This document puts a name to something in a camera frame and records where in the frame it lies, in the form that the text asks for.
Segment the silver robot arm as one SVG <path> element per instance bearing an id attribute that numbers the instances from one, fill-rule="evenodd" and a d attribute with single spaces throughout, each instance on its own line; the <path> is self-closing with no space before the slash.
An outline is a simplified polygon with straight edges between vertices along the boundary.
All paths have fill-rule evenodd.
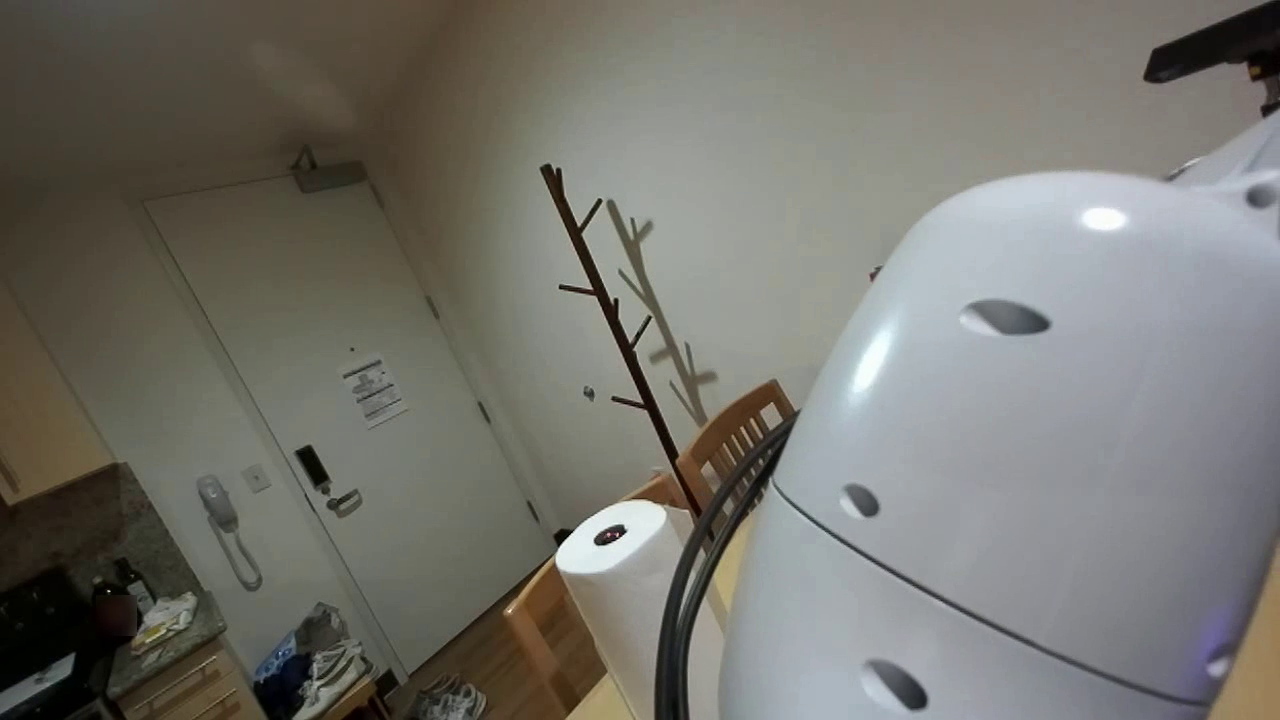
<path id="1" fill-rule="evenodd" d="M 1209 720 L 1280 533 L 1280 120 L 934 206 L 825 360 L 722 720 Z"/>

